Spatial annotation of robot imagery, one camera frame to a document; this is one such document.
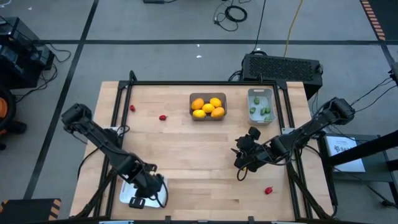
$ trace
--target lemon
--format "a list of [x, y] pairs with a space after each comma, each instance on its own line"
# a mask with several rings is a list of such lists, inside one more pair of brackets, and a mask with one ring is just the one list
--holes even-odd
[[196, 118], [204, 118], [206, 113], [203, 110], [194, 110], [192, 115]]
[[211, 113], [214, 110], [214, 106], [211, 103], [203, 105], [201, 108], [205, 113]]
[[191, 108], [193, 110], [200, 110], [204, 104], [205, 101], [202, 98], [197, 98], [194, 101], [192, 101]]
[[210, 99], [210, 103], [215, 107], [220, 107], [221, 106], [221, 100], [219, 98], [212, 98]]
[[211, 117], [212, 118], [220, 118], [222, 116], [224, 116], [225, 114], [225, 110], [222, 107], [216, 108], [213, 110], [213, 112], [211, 112]]

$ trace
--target green vegetable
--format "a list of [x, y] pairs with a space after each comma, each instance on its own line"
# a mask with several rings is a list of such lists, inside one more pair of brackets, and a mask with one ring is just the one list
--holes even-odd
[[261, 116], [264, 115], [264, 114], [266, 113], [266, 109], [267, 109], [267, 108], [263, 108], [263, 109], [260, 110]]
[[258, 97], [254, 97], [254, 103], [255, 104], [259, 104], [260, 103], [260, 99]]
[[254, 114], [254, 112], [256, 111], [256, 108], [250, 108], [250, 113]]

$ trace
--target gray floor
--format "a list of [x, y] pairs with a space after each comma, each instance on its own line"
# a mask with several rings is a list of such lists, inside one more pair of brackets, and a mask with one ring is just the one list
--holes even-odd
[[[244, 4], [247, 21], [234, 33], [212, 22], [215, 0], [179, 0], [150, 5], [140, 0], [100, 0], [87, 39], [92, 40], [201, 40], [256, 38], [262, 1]], [[0, 8], [3, 16], [19, 16], [41, 39], [78, 40], [93, 0], [13, 1]], [[268, 0], [260, 39], [285, 40], [299, 1]], [[376, 40], [358, 0], [305, 0], [292, 31], [292, 40]], [[56, 45], [73, 53], [76, 45]], [[124, 80], [134, 70], [139, 80], [226, 80], [239, 69], [253, 45], [84, 45], [63, 110], [79, 102], [95, 107], [102, 81]], [[282, 56], [284, 45], [258, 45], [269, 55]], [[395, 60], [398, 47], [389, 46]], [[378, 45], [290, 45], [287, 57], [321, 61], [325, 73], [319, 103], [333, 96], [349, 102], [387, 77], [389, 65]], [[2, 139], [8, 150], [0, 152], [0, 200], [22, 198], [52, 119], [72, 59], [57, 63], [58, 78], [43, 91], [18, 104], [17, 118], [29, 125], [22, 136]], [[355, 105], [371, 103], [380, 89]], [[393, 89], [354, 121], [344, 133], [386, 134], [395, 131], [398, 106]], [[60, 197], [61, 217], [66, 218], [76, 187], [76, 172], [85, 145], [67, 134], [60, 123], [55, 130], [33, 198]], [[398, 157], [391, 149], [391, 158]], [[388, 185], [373, 184], [392, 199]], [[393, 223], [398, 211], [382, 208], [367, 188], [357, 182], [337, 182], [340, 203], [337, 217], [367, 223]]]

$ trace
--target wooden tabletop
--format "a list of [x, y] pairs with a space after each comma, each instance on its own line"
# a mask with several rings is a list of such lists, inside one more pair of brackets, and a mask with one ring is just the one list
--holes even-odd
[[[104, 82], [99, 93], [94, 121], [104, 128], [111, 122], [117, 86], [117, 82]], [[256, 173], [249, 172], [244, 181], [236, 180], [238, 169], [233, 165], [235, 154], [230, 148], [236, 148], [234, 140], [244, 136], [250, 127], [246, 109], [250, 88], [259, 86], [133, 86], [131, 103], [136, 112], [129, 112], [127, 117], [131, 130], [125, 135], [123, 149], [136, 153], [145, 162], [157, 164], [157, 172], [169, 182], [169, 203], [165, 209], [129, 208], [128, 204], [119, 201], [123, 180], [118, 177], [111, 218], [164, 220], [166, 215], [170, 215], [173, 220], [247, 220], [248, 216], [254, 216], [257, 221], [294, 220], [284, 166], [266, 165]], [[288, 88], [298, 127], [310, 119], [307, 99], [302, 83], [288, 83]], [[195, 92], [225, 93], [228, 114], [224, 120], [192, 121], [188, 101], [189, 95]], [[284, 122], [289, 127], [281, 91], [280, 99]], [[166, 121], [158, 119], [161, 114], [168, 116]], [[268, 126], [256, 127], [261, 132], [259, 142], [280, 134], [278, 120]], [[315, 142], [310, 142], [310, 145], [317, 148]], [[94, 145], [89, 143], [85, 155], [94, 149]], [[77, 214], [98, 188], [103, 158], [103, 153], [97, 152], [83, 165], [70, 215]], [[302, 161], [309, 191], [324, 210], [332, 214], [320, 158], [303, 150]], [[273, 187], [273, 193], [265, 195], [266, 187]], [[108, 191], [103, 196], [102, 215], [107, 199]], [[304, 217], [299, 190], [298, 199], [300, 213]]]

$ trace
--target plastic container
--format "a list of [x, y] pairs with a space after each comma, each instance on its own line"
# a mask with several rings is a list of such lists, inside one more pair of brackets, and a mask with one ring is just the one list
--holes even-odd
[[[202, 98], [206, 103], [210, 103], [210, 99], [219, 98], [221, 100], [221, 107], [224, 108], [225, 114], [220, 118], [212, 118], [209, 114], [207, 114], [204, 118], [197, 118], [192, 115], [193, 109], [191, 109], [192, 101], [197, 98]], [[189, 113], [194, 121], [221, 121], [226, 116], [226, 95], [224, 93], [192, 93], [189, 96]]]
[[[251, 125], [268, 125], [271, 122], [276, 120], [276, 116], [274, 113], [274, 107], [272, 104], [272, 90], [268, 88], [252, 88], [248, 90], [248, 123]], [[257, 105], [254, 103], [254, 98], [257, 97], [260, 99], [260, 103]], [[265, 107], [269, 107], [270, 113], [261, 115], [261, 109]], [[255, 108], [256, 111], [251, 114], [250, 108]]]

